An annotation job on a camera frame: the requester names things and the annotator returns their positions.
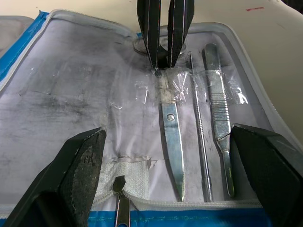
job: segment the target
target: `stitching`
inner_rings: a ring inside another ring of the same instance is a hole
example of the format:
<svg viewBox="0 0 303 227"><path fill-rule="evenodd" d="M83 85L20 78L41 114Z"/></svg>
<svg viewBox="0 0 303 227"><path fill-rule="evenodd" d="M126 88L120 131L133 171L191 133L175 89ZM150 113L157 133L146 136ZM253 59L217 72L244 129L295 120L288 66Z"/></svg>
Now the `stitching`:
<svg viewBox="0 0 303 227"><path fill-rule="evenodd" d="M265 217L264 215L261 214L256 214L253 215L254 217ZM218 217L228 217L227 219L236 219L243 217L243 215L219 215ZM207 217L200 217L200 216L171 216L171 217L151 217L151 218L137 218L137 219L132 219L132 222L148 222L150 220L152 221L164 221L164 220L203 220L203 219L217 219L217 216L207 216ZM115 217L110 217L110 218L94 218L90 217L90 221L104 221L104 220L115 220Z"/></svg>
<svg viewBox="0 0 303 227"><path fill-rule="evenodd" d="M32 39L32 35L36 33L36 30L38 28L38 26L40 26L40 24L44 23L45 22L45 19L43 20L40 20L37 25L35 27L33 27L33 31L29 34L29 38L23 43L23 45L19 48L19 51L17 52L17 54L12 58L12 60L7 64L7 66L5 67L5 69L2 71L2 73L0 74L0 78L2 77L3 73L11 67L11 63L15 62L16 61L16 57L20 55L20 53L24 50L24 47L25 45L28 45L28 41L30 39Z"/></svg>

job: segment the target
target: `zipper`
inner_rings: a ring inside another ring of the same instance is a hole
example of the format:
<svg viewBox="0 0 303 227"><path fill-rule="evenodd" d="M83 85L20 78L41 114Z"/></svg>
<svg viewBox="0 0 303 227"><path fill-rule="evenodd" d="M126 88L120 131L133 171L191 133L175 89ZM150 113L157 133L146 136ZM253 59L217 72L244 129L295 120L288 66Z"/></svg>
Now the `zipper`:
<svg viewBox="0 0 303 227"><path fill-rule="evenodd" d="M261 203L256 200L243 201L218 201L218 202L168 202L152 201L131 195L123 190L124 195L131 200L140 210L220 210L220 209L245 209L262 208Z"/></svg>

